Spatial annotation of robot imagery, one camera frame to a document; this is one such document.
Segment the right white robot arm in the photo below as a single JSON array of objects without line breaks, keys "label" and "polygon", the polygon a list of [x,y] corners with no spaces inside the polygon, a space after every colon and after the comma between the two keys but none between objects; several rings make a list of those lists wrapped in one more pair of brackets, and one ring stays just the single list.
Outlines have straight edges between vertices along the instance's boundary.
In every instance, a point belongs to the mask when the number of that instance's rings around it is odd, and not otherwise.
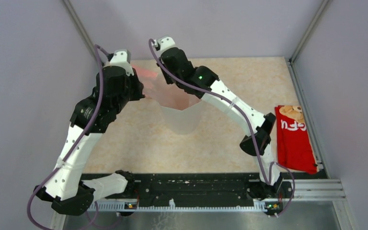
[{"label": "right white robot arm", "polygon": [[279,194],[280,172],[274,165],[270,146],[276,116],[253,109],[236,96],[210,68],[194,67],[185,52],[177,47],[161,49],[157,64],[168,84],[175,84],[187,94],[215,106],[244,130],[245,136],[239,146],[257,160],[263,194],[267,197]]}]

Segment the translucent pink trash bag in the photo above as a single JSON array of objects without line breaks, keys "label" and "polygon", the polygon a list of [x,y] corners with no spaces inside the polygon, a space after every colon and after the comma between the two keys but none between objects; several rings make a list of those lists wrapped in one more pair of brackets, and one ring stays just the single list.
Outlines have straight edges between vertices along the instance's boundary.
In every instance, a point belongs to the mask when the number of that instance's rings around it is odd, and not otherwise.
[{"label": "translucent pink trash bag", "polygon": [[167,84],[164,75],[161,72],[154,80],[141,79],[138,77],[139,81],[143,84],[143,94],[148,99],[153,99],[158,103],[164,102],[167,98],[174,98],[187,93],[178,88],[175,84]]}]

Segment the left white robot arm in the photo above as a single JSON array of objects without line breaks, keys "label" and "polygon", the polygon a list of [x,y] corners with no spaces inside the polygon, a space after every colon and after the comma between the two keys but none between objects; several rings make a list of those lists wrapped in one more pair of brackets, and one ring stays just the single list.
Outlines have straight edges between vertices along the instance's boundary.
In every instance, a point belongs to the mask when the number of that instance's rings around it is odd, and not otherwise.
[{"label": "left white robot arm", "polygon": [[143,84],[135,69],[103,67],[96,75],[90,96],[79,101],[70,118],[65,145],[57,159],[56,173],[37,191],[37,197],[51,203],[59,214],[79,216],[102,198],[134,193],[133,174],[123,170],[105,177],[83,180],[88,158],[108,126],[130,101],[144,98]]}]

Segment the white octagonal trash bin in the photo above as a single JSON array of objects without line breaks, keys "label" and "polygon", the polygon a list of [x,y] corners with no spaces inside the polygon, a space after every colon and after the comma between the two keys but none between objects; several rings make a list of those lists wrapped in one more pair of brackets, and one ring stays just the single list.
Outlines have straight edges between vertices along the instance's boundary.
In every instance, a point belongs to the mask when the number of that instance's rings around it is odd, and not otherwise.
[{"label": "white octagonal trash bin", "polygon": [[199,98],[188,94],[167,98],[159,105],[165,124],[179,135],[187,135],[195,131],[204,108]]}]

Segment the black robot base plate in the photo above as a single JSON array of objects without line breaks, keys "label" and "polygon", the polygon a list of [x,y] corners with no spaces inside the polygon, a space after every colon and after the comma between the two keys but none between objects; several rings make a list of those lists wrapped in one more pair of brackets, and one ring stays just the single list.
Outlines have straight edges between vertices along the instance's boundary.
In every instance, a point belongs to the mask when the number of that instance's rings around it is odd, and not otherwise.
[{"label": "black robot base plate", "polygon": [[264,186],[257,173],[134,173],[126,190],[108,199],[134,199],[140,207],[251,207],[258,201],[286,201],[291,182]]}]

